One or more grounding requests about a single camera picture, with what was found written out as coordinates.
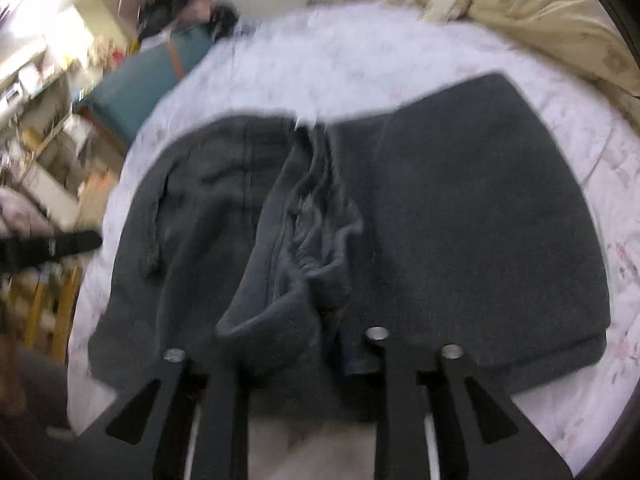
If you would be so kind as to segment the dark grey sweatpants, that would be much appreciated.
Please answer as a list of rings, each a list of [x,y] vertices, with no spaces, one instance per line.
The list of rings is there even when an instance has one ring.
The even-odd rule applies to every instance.
[[[387,114],[241,115],[163,150],[134,193],[91,374],[169,349],[250,375],[264,413],[365,418],[363,333],[458,344],[511,392],[597,363],[610,300],[585,197],[498,74]]]

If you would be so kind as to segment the wooden yellow shelf rack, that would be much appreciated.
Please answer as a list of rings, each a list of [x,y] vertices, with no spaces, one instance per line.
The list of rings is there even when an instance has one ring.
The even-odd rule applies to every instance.
[[[79,289],[81,266],[54,264],[9,280],[6,300],[18,341],[53,362],[65,364]]]

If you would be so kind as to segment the pile of dark clothes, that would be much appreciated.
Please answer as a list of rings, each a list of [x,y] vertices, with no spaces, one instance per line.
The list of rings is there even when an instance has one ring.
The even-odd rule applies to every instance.
[[[219,0],[151,0],[138,12],[138,43],[160,34],[199,27],[214,41],[229,36],[239,21],[234,6]]]

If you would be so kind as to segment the white floral bed sheet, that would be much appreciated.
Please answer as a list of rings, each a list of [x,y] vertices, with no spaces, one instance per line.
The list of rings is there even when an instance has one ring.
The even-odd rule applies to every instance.
[[[602,360],[518,398],[570,468],[585,471],[639,378],[638,136],[604,96],[548,58],[477,24],[428,24],[411,9],[377,3],[298,11],[221,41],[154,108],[111,192],[104,244],[81,286],[68,344],[73,430],[85,430],[114,399],[90,375],[87,344],[106,307],[132,196],[167,145],[240,110],[285,112],[305,125],[389,110],[493,70],[513,80],[554,134],[608,256],[612,323]]]

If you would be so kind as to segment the cream crumpled duvet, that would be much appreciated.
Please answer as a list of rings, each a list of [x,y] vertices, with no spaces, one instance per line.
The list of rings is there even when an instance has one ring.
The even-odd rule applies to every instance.
[[[428,22],[469,18],[554,58],[596,86],[639,125],[639,67],[598,0],[385,0]]]

